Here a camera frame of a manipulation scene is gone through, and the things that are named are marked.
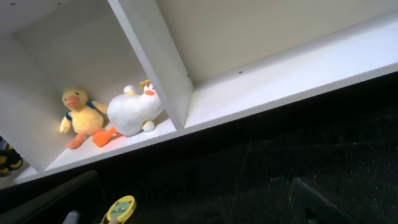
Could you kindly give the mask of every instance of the duck's head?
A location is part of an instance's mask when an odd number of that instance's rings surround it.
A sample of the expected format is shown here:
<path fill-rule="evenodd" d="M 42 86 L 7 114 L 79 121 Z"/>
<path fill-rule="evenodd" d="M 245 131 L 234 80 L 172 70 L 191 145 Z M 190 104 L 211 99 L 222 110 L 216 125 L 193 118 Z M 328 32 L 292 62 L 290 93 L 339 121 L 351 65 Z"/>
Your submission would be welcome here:
<path fill-rule="evenodd" d="M 63 104 L 70 110 L 79 110 L 87 105 L 88 95 L 79 89 L 68 90 L 62 95 Z"/>
<path fill-rule="evenodd" d="M 150 80 L 145 80 L 143 82 L 140 82 L 139 86 L 144 90 L 145 95 L 148 96 L 156 95 L 155 88 L 153 84 L 150 82 Z"/>

